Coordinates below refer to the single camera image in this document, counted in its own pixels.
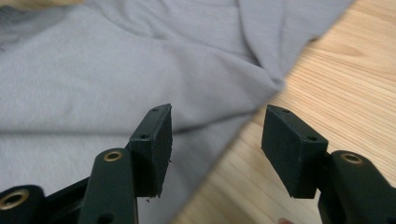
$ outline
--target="wood grain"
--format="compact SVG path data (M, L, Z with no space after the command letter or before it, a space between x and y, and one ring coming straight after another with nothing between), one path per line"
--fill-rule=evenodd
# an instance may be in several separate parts
M369 158L396 187L396 1L360 0L310 44L272 102L329 141ZM321 223L315 200L289 198L260 149L256 114L173 223Z

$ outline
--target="gray fabric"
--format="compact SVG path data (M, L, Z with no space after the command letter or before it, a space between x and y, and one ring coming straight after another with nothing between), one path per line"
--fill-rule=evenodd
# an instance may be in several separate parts
M350 0L89 0L0 8L0 190L47 194L124 147L146 112L173 106L174 152L141 223L165 223L241 125L282 90L299 52Z

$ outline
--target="wooden table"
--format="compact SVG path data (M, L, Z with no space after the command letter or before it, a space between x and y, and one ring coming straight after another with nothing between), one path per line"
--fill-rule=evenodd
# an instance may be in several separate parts
M369 158L396 187L396 1L359 0L311 43L272 102L329 141ZM174 223L321 223L315 200L291 199L262 153L263 106Z

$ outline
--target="light wood surface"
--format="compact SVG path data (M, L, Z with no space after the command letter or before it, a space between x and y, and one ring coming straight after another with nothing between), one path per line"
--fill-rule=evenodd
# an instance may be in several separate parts
M272 102L325 136L329 152L369 158L396 187L396 1L359 0L311 43ZM265 106L174 223L321 223L315 200L289 197L262 153Z

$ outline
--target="gray cloth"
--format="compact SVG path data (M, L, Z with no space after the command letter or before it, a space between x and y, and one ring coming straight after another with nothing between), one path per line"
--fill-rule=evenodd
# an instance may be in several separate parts
M299 52L350 0L89 0L0 8L0 190L47 194L124 147L148 110L173 106L174 151L161 199L141 223L166 223L226 144L284 86Z

